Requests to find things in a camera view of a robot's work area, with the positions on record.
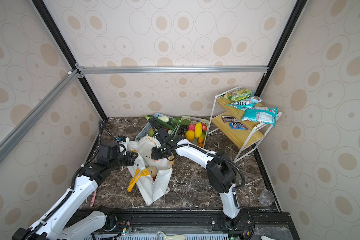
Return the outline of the white canvas grocery bag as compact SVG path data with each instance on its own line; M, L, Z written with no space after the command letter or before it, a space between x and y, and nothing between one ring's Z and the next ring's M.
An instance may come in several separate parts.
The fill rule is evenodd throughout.
M133 187L137 187L148 206L170 191L169 181L175 164L174 158L172 160L153 160L151 158L151 149L159 146L159 141L149 136L141 138L138 142L129 141L127 143L129 151L138 153L135 164L128 167L133 177L129 183L128 192L131 192ZM150 166L158 170L155 178L152 178L147 171Z

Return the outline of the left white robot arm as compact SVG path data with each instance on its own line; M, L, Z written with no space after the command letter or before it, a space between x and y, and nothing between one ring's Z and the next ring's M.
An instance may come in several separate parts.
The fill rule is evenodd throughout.
M39 220L28 229L20 228L13 240L82 240L91 233L110 224L108 214L94 211L89 216L66 228L66 224L80 208L84 200L110 176L122 167L131 167L139 156L135 152L119 154L104 161L83 165L73 176L71 186L65 194Z

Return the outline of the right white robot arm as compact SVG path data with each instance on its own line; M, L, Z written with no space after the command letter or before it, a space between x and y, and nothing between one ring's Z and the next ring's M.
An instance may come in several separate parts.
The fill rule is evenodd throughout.
M153 147L151 158L168 158L173 152L192 160L207 171L211 187L220 194L225 225L230 230L236 229L242 217L236 191L245 186L245 177L240 168L225 152L207 151L191 143L180 143L174 147Z

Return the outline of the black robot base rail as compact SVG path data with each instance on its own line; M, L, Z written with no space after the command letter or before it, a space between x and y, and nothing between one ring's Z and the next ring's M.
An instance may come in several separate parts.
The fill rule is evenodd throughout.
M221 209L110 209L110 220L92 235L98 238L118 236L121 239L163 239L163 234L186 235L188 239L298 240L297 229L290 214L273 208L242 208L239 219L230 221Z

